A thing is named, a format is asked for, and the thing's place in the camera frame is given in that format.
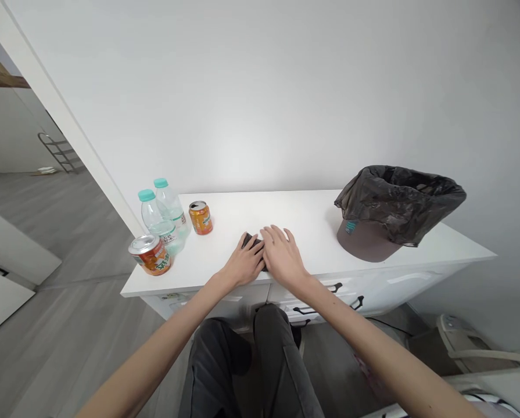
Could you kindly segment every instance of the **metal shelf rack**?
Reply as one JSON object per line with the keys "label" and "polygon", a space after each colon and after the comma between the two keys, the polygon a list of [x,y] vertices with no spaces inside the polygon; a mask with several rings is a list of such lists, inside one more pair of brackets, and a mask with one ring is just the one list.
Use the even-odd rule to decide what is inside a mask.
{"label": "metal shelf rack", "polygon": [[[67,149],[67,150],[63,150],[60,148],[61,145],[66,145],[66,144],[70,144],[68,141],[66,140],[62,140],[62,141],[54,141],[52,140],[52,138],[47,135],[46,133],[44,132],[39,132],[37,134],[37,137],[39,138],[39,140],[41,141],[41,143],[46,147],[46,149],[48,150],[48,152],[50,152],[52,154],[52,156],[55,158],[56,162],[60,164],[60,166],[64,169],[64,171],[66,171],[68,174],[69,173],[76,173],[78,174],[78,170],[77,170],[77,167],[74,166],[74,163],[79,163],[81,160],[79,157],[74,157],[74,158],[70,158],[68,157],[68,154],[76,154],[76,151],[74,151],[74,149]],[[50,142],[46,142],[44,141],[43,138],[48,138]],[[49,148],[49,145],[52,145],[54,147],[56,147],[57,151],[53,151]],[[60,161],[57,156],[61,156],[65,159],[65,161]]]}

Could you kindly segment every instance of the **gray wooden floor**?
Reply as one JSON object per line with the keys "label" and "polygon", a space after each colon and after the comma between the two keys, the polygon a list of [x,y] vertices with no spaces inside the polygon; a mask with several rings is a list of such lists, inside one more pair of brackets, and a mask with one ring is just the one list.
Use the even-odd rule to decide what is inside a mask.
{"label": "gray wooden floor", "polygon": [[0,174],[0,216],[62,259],[43,286],[134,269],[132,234],[88,171]]}
{"label": "gray wooden floor", "polygon": [[[164,322],[127,276],[37,293],[0,327],[0,417],[72,417]],[[139,417],[177,415],[186,349]]]}
{"label": "gray wooden floor", "polygon": [[[72,417],[164,321],[139,298],[119,295],[134,268],[131,235],[89,173],[1,174],[0,214],[64,260],[0,326],[0,417]],[[426,330],[407,306],[380,319],[412,334]],[[404,343],[405,334],[378,326]],[[303,338],[327,418],[361,417],[389,403],[329,325],[309,325]],[[176,417],[188,355],[189,345],[139,417]],[[260,379],[255,364],[235,384],[244,418],[260,417]]]}

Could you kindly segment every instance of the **hand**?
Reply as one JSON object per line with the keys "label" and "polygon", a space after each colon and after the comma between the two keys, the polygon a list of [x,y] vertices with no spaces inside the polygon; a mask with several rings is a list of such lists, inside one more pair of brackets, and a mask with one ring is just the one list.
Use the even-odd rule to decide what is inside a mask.
{"label": "hand", "polygon": [[275,225],[260,231],[266,243],[264,260],[274,279],[300,298],[297,293],[311,276],[304,268],[295,237],[288,229],[284,231],[288,239]]}
{"label": "hand", "polygon": [[242,234],[238,245],[232,252],[229,260],[221,270],[213,275],[211,278],[220,284],[226,285],[228,291],[233,290],[243,284],[253,282],[265,267],[266,263],[262,260],[264,255],[264,242],[252,248],[254,241],[258,238],[258,234],[254,235],[242,248],[246,232]]}

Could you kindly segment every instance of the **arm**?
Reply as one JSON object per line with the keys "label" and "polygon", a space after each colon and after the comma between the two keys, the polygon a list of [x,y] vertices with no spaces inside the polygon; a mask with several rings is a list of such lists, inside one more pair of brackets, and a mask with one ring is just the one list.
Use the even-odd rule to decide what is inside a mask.
{"label": "arm", "polygon": [[264,260],[273,277],[314,308],[345,338],[414,417],[474,417],[482,414],[400,344],[351,309],[304,268],[295,238],[265,227]]}
{"label": "arm", "polygon": [[263,243],[251,250],[257,237],[254,235],[241,249],[245,236],[246,233],[225,267],[109,377],[78,413],[78,418],[135,417],[138,414],[213,307],[237,286],[254,281],[264,268],[264,262],[260,262]]}

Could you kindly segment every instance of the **orange soda can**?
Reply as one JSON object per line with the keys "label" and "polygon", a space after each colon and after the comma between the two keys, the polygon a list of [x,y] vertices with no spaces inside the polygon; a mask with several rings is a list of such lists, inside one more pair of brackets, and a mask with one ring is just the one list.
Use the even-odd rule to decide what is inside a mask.
{"label": "orange soda can", "polygon": [[188,213],[190,214],[194,231],[198,235],[206,235],[213,231],[209,206],[203,200],[192,202]]}
{"label": "orange soda can", "polygon": [[128,252],[152,276],[162,275],[171,268],[171,257],[158,235],[148,234],[136,238],[128,247]]}

